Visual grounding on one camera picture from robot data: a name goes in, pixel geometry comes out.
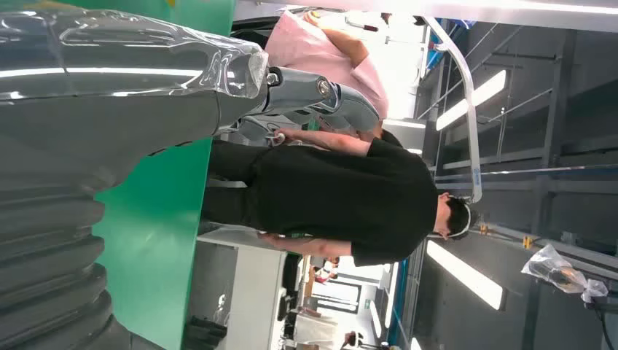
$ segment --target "clear plastic cover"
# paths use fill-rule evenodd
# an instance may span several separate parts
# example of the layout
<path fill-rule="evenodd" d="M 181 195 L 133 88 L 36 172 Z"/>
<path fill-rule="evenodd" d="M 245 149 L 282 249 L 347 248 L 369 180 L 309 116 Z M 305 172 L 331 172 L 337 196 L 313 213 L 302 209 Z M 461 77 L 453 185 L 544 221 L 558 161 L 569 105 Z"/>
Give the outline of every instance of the clear plastic cover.
<path fill-rule="evenodd" d="M 581 293 L 586 303 L 590 303 L 593 297 L 604 297 L 608 294 L 603 282 L 586 280 L 584 274 L 575 270 L 550 244 L 535 253 L 521 272 L 543 279 L 565 293 Z"/>
<path fill-rule="evenodd" d="M 205 90 L 255 98 L 265 76 L 256 44 L 124 12 L 0 12 L 0 22 L 0 100 Z"/>

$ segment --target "white headband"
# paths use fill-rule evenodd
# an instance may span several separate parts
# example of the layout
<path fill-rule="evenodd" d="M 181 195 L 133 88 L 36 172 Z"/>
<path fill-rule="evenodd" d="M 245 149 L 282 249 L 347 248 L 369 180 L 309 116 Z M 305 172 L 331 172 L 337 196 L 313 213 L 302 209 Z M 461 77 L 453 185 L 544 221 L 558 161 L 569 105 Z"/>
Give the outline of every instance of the white headband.
<path fill-rule="evenodd" d="M 463 206 L 466 207 L 466 210 L 468 211 L 468 222 L 466 223 L 466 226 L 463 228 L 463 230 L 459 231 L 458 233 L 450 234 L 450 235 L 447 236 L 447 238 L 461 236 L 461 235 L 463 235 L 464 233 L 466 233 L 470 229 L 470 224 L 472 223 L 472 212 L 470 211 L 470 207 L 468 206 L 467 203 L 464 203 Z M 429 238 L 441 238 L 442 235 L 434 235 L 434 234 L 431 233 L 431 234 L 427 235 L 427 237 L 429 237 Z"/>

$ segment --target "metal rail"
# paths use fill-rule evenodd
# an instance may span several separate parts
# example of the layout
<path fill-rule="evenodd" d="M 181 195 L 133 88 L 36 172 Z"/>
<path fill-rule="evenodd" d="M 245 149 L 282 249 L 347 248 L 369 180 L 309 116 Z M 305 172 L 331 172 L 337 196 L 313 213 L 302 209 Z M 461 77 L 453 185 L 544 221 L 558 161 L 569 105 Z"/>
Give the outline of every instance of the metal rail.
<path fill-rule="evenodd" d="M 486 121 L 485 123 L 491 123 L 491 122 L 493 122 L 494 120 L 496 120 L 496 119 L 498 119 L 498 118 L 500 118 L 500 117 L 502 117 L 502 116 L 504 116 L 504 115 L 507 115 L 507 114 L 509 114 L 510 112 L 513 112 L 514 110 L 519 109 L 520 107 L 525 106 L 526 104 L 529 104 L 530 102 L 532 102 L 532 101 L 536 100 L 537 98 L 539 98 L 539 97 L 541 97 L 541 96 L 545 96 L 545 95 L 547 95 L 548 93 L 551 93 L 551 92 L 552 92 L 552 90 L 553 90 L 552 88 L 549 88 L 549 89 L 547 89 L 547 90 L 543 91 L 542 93 L 537 93 L 536 95 L 534 95 L 534 96 L 530 97 L 529 99 L 527 99 L 527 100 L 525 100 L 524 102 L 522 102 L 522 103 L 518 104 L 517 106 L 515 106 L 515 107 L 513 107 L 513 108 L 509 108 L 509 109 L 507 109 L 506 111 L 504 111 L 504 112 L 502 112 L 502 113 L 500 113 L 500 114 L 496 115 L 495 117 L 493 117 L 493 118 L 489 119 L 489 120 L 488 120 L 488 121 Z"/>
<path fill-rule="evenodd" d="M 434 33 L 442 40 L 442 46 L 451 55 L 451 58 L 455 61 L 455 64 L 459 67 L 461 78 L 463 82 L 463 88 L 468 101 L 468 113 L 466 115 L 468 121 L 468 146 L 470 151 L 470 174 L 472 176 L 472 195 L 470 200 L 472 203 L 476 203 L 481 200 L 482 197 L 482 184 L 481 184 L 481 166 L 479 156 L 479 135 L 477 130 L 477 109 L 472 101 L 472 93 L 474 92 L 474 83 L 472 82 L 472 72 L 468 67 L 468 63 L 464 55 L 455 45 L 455 42 L 451 40 L 447 32 L 441 27 L 441 25 L 435 20 L 435 18 L 424 17 L 425 23 L 434 31 Z"/>
<path fill-rule="evenodd" d="M 554 248 L 556 248 L 558 252 L 564 254 L 564 258 L 566 258 L 567 261 L 569 261 L 575 268 L 605 277 L 607 279 L 613 279 L 615 281 L 618 281 L 618 257 L 612 257 L 607 254 L 593 252 L 588 249 L 579 248 L 570 244 L 564 244 L 562 242 L 554 241 L 551 239 L 533 236 L 528 233 L 512 230 L 494 224 L 488 224 L 488 229 L 489 231 L 486 235 L 487 237 L 506 242 L 503 239 L 504 236 L 506 236 L 507 238 L 511 238 L 513 240 L 514 245 L 522 249 L 524 249 L 523 245 L 521 244 L 523 239 L 525 237 L 531 238 L 532 242 L 535 243 L 535 246 L 533 246 L 531 249 L 533 253 L 540 250 L 540 248 L 551 244 Z M 478 230 L 470 231 L 473 233 L 481 233 Z"/>
<path fill-rule="evenodd" d="M 605 173 L 605 172 L 617 172 L 617 171 L 618 171 L 618 164 L 598 164 L 595 166 L 561 166 L 559 168 L 486 171 L 484 173 L 480 173 L 480 176 L 521 175 L 521 174 L 560 175 L 560 174 L 575 174 L 575 173 L 580 173 L 580 172 Z M 436 176 L 434 179 L 441 181 L 441 180 L 465 179 L 466 177 L 468 177 L 466 174 L 458 174 L 458 175 Z"/>

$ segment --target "metal frame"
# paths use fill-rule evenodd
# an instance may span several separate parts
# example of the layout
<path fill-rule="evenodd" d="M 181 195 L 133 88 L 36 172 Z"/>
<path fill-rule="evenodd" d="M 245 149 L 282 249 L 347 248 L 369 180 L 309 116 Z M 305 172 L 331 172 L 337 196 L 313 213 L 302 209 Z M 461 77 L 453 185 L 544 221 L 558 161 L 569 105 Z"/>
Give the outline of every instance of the metal frame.
<path fill-rule="evenodd" d="M 477 109 L 472 102 L 472 93 L 474 92 L 474 83 L 472 82 L 472 72 L 468 67 L 466 58 L 461 54 L 457 45 L 450 39 L 447 32 L 435 20 L 435 18 L 425 17 L 425 23 L 434 31 L 434 33 L 442 40 L 441 48 L 448 51 L 457 64 L 463 81 L 463 89 L 465 91 L 466 100 L 468 101 L 468 113 L 466 115 L 468 124 L 468 146 L 470 150 L 470 173 L 472 176 L 472 203 L 481 200 L 482 183 L 481 183 L 481 167 L 479 156 L 479 135 L 477 130 Z"/>
<path fill-rule="evenodd" d="M 518 26 L 511 34 L 509 34 L 504 40 L 502 40 L 502 42 L 500 42 L 500 44 L 496 45 L 496 47 L 494 47 L 492 51 L 500 50 L 502 47 L 504 47 L 509 42 L 511 42 L 511 40 L 513 40 L 513 38 L 515 38 L 515 36 L 522 30 L 522 28 L 523 28 L 523 26 Z M 481 68 L 485 64 L 485 62 L 491 58 L 491 56 L 493 56 L 492 52 L 490 52 L 488 55 L 486 55 L 476 66 L 474 66 L 474 68 L 470 70 L 470 73 L 474 73 L 477 69 Z M 423 113 L 421 113 L 421 115 L 416 117 L 416 119 L 422 119 L 425 115 L 427 115 L 427 113 L 429 113 L 429 111 L 431 111 L 432 108 L 434 108 L 438 103 L 440 103 L 443 99 L 445 99 L 446 96 L 448 96 L 456 88 L 458 88 L 459 85 L 461 85 L 462 82 L 464 82 L 464 79 L 459 80 L 456 84 L 454 84 L 450 89 L 448 89 L 444 93 L 444 95 L 440 96 L 440 98 L 438 98 L 431 106 L 429 106 L 429 108 L 426 111 L 424 111 Z"/>
<path fill-rule="evenodd" d="M 491 23 L 618 32 L 618 20 L 616 20 L 618 8 L 595 6 L 598 4 L 595 0 L 579 0 L 577 5 L 572 1 L 549 3 L 453 0 L 266 0 L 263 2 L 390 13 L 407 12 L 434 18 L 466 18 Z"/>
<path fill-rule="evenodd" d="M 562 145 L 562 155 L 578 155 L 588 152 L 609 151 L 618 149 L 618 135 L 602 136 L 580 141 L 569 142 Z M 519 160 L 540 159 L 543 155 L 543 148 L 524 149 L 523 151 L 503 153 L 501 157 L 491 155 L 489 157 L 481 157 L 481 165 L 516 162 Z M 453 170 L 457 168 L 467 168 L 470 166 L 470 160 L 461 160 L 458 162 L 447 163 L 443 165 L 444 170 Z"/>
<path fill-rule="evenodd" d="M 484 190 L 494 191 L 534 191 L 539 183 L 536 180 L 483 182 Z M 469 182 L 454 182 L 436 184 L 441 190 L 469 190 Z M 555 193 L 589 193 L 597 195 L 618 195 L 618 181 L 576 181 L 550 179 L 544 184 L 549 194 Z"/>
<path fill-rule="evenodd" d="M 521 244 L 521 241 L 525 238 L 531 238 L 535 242 L 535 246 L 532 246 L 529 251 L 531 254 L 536 253 L 544 246 L 551 244 L 556 250 L 563 255 L 575 268 L 582 270 L 586 273 L 591 273 L 595 276 L 600 276 L 606 279 L 618 281 L 618 257 L 612 257 L 607 254 L 601 254 L 592 252 L 587 249 L 572 246 L 570 244 L 564 244 L 560 241 L 554 241 L 552 239 L 543 238 L 540 236 L 531 235 L 529 233 L 513 230 L 507 227 L 487 224 L 490 233 L 486 236 L 490 238 L 503 240 L 503 237 L 512 238 L 513 242 L 508 243 L 513 246 L 517 246 L 521 249 L 525 249 Z M 479 233 L 478 230 L 470 230 L 473 233 Z M 493 235 L 491 231 L 495 231 L 500 236 Z"/>

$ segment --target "person in background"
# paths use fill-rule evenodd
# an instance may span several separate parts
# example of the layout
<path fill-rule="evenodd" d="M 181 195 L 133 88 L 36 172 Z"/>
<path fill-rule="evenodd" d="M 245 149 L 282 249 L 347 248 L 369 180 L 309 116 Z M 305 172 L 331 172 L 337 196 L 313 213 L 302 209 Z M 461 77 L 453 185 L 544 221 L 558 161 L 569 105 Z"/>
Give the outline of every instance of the person in background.
<path fill-rule="evenodd" d="M 345 349 L 346 346 L 352 346 L 353 348 L 357 349 L 360 346 L 363 346 L 363 339 L 365 339 L 365 337 L 360 332 L 347 332 L 343 338 L 343 345 L 341 346 L 341 350 Z"/>
<path fill-rule="evenodd" d="M 304 20 L 284 12 L 266 44 L 271 66 L 320 74 L 332 82 L 359 91 L 378 111 L 380 122 L 373 131 L 352 133 L 365 141 L 382 137 L 382 120 L 388 113 L 386 90 L 372 56 L 363 41 L 322 24 L 307 12 Z M 330 131 L 325 123 L 321 129 Z"/>
<path fill-rule="evenodd" d="M 337 272 L 335 271 L 331 271 L 331 272 L 327 272 L 324 269 L 319 269 L 316 272 L 316 282 L 325 284 L 328 281 L 330 281 L 331 279 L 338 279 L 339 275 L 337 275 Z"/>
<path fill-rule="evenodd" d="M 343 339 L 341 349 L 347 346 L 352 346 L 348 349 L 357 349 L 356 332 L 344 333 L 336 319 L 309 308 L 295 311 L 294 328 L 294 341 L 298 344 L 317 346 L 319 350 L 340 350 L 338 346 Z"/>

